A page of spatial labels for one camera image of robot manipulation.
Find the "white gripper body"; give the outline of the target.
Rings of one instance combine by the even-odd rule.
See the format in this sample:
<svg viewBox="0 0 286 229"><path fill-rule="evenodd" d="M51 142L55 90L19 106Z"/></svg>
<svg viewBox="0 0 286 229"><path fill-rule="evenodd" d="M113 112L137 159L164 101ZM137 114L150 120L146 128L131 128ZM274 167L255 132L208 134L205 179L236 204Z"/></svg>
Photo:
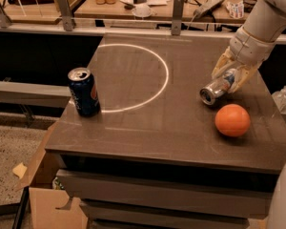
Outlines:
<svg viewBox="0 0 286 229"><path fill-rule="evenodd" d="M255 34L240 27L230 40L229 55L243 65L253 66L265 61L275 46L276 36L263 31Z"/></svg>

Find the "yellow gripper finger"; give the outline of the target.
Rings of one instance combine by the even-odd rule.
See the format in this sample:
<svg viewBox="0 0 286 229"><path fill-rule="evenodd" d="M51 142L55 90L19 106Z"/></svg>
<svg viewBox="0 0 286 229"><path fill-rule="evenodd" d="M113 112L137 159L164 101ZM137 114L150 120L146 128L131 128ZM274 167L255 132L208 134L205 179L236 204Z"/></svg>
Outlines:
<svg viewBox="0 0 286 229"><path fill-rule="evenodd" d="M232 67L236 63L235 55L231 51L230 47L227 47L225 52L220 55L212 71L212 79L219 78L225 71Z"/></svg>
<svg viewBox="0 0 286 229"><path fill-rule="evenodd" d="M235 81L228 91L229 94L232 94L238 91L242 85L256 73L259 68L259 64L246 65L238 62L232 62L230 68L235 69Z"/></svg>

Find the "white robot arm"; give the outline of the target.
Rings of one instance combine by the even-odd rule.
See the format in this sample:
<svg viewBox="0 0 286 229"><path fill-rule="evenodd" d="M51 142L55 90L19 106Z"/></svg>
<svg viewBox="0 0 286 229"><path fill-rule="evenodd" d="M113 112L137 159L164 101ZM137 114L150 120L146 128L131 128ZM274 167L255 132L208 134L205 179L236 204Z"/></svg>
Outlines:
<svg viewBox="0 0 286 229"><path fill-rule="evenodd" d="M271 54L276 40L286 29L286 0L258 0L230 45L219 57L212 79L236 68L228 93L236 92Z"/></svg>

